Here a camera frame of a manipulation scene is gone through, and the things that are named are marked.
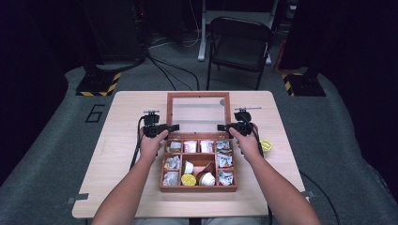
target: person's left hand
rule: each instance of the person's left hand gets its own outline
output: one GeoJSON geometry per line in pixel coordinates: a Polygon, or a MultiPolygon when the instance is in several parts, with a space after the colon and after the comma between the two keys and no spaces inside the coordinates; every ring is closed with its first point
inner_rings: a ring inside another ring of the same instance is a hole
{"type": "Polygon", "coordinates": [[[168,134],[169,131],[166,129],[155,138],[148,138],[146,135],[144,135],[144,129],[141,127],[140,138],[143,138],[141,140],[140,159],[142,158],[148,160],[152,164],[155,161],[158,150],[161,148],[161,141],[168,134]]]}

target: chair leg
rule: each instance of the chair leg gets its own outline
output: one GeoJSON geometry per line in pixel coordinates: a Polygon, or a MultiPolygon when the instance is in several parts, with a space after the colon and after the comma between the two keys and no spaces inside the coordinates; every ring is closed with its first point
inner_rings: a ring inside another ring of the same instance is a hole
{"type": "Polygon", "coordinates": [[[208,91],[208,88],[210,86],[210,72],[211,72],[211,61],[208,60],[208,68],[207,68],[207,85],[206,85],[206,90],[208,91]]]}
{"type": "Polygon", "coordinates": [[[262,68],[260,70],[260,73],[258,74],[257,84],[255,85],[255,90],[258,90],[258,87],[260,86],[261,78],[263,77],[263,72],[264,72],[264,68],[262,68]]]}

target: chair backrest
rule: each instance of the chair backrest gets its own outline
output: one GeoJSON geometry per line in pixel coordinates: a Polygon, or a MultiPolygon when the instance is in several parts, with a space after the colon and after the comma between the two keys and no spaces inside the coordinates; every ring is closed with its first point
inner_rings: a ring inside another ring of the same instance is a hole
{"type": "Polygon", "coordinates": [[[212,36],[216,34],[265,42],[269,42],[272,38],[271,30],[264,24],[230,17],[218,17],[212,20],[209,29],[212,36]]]}

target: wrapped item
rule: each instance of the wrapped item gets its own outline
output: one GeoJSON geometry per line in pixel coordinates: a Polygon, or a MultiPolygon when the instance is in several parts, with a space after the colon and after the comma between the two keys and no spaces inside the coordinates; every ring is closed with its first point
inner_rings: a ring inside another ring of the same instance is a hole
{"type": "Polygon", "coordinates": [[[196,145],[197,145],[197,141],[185,141],[184,142],[184,152],[185,153],[195,153],[196,145]]]}
{"type": "Polygon", "coordinates": [[[167,172],[164,174],[164,186],[177,186],[178,185],[178,172],[167,172]]]}
{"type": "Polygon", "coordinates": [[[229,145],[229,141],[227,140],[218,140],[216,141],[217,152],[232,152],[232,149],[229,145]]]}
{"type": "Polygon", "coordinates": [[[164,169],[179,169],[180,159],[178,156],[169,157],[164,163],[164,169]]]}
{"type": "Polygon", "coordinates": [[[234,173],[219,171],[220,183],[224,186],[230,186],[234,184],[234,173]]]}
{"type": "Polygon", "coordinates": [[[231,155],[224,155],[224,154],[217,154],[217,159],[219,161],[220,168],[229,168],[232,167],[232,156],[231,155]]]}
{"type": "Polygon", "coordinates": [[[170,147],[167,148],[169,153],[179,153],[181,152],[181,142],[171,142],[170,147]]]}
{"type": "Polygon", "coordinates": [[[213,152],[212,140],[202,140],[200,141],[201,153],[212,153],[213,152]]]}

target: gray carpet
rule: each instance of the gray carpet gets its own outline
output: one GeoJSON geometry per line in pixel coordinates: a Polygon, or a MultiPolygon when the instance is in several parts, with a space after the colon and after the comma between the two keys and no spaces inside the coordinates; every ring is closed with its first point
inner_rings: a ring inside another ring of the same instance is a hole
{"type": "MultiPolygon", "coordinates": [[[[280,39],[271,51],[275,59],[280,39]]],[[[198,62],[199,43],[190,48],[176,44],[151,48],[158,56],[197,75],[201,89],[206,88],[207,61],[198,62]]],[[[107,65],[117,68],[122,64],[107,65]]],[[[168,67],[182,82],[195,89],[189,73],[168,67]]],[[[218,80],[241,75],[222,68],[218,80]]],[[[83,182],[85,171],[115,94],[109,97],[77,97],[75,88],[84,76],[82,68],[66,74],[69,90],[47,127],[42,131],[26,156],[0,188],[0,224],[84,224],[71,215],[74,197],[83,182]],[[85,123],[91,108],[103,111],[98,123],[85,123]]],[[[189,90],[171,77],[177,90],[189,90]]],[[[267,67],[261,90],[271,91],[276,99],[283,124],[298,167],[308,174],[332,200],[342,224],[398,224],[398,205],[389,194],[378,173],[361,157],[349,114],[335,87],[320,75],[326,97],[290,97],[281,74],[267,67]]],[[[253,79],[239,84],[254,86],[253,79]]],[[[211,90],[247,90],[231,83],[212,81],[211,90]]],[[[122,73],[115,91],[165,90],[172,85],[149,61],[122,73]]],[[[326,197],[307,178],[303,182],[316,197],[311,198],[323,224],[336,224],[326,197]]]]}

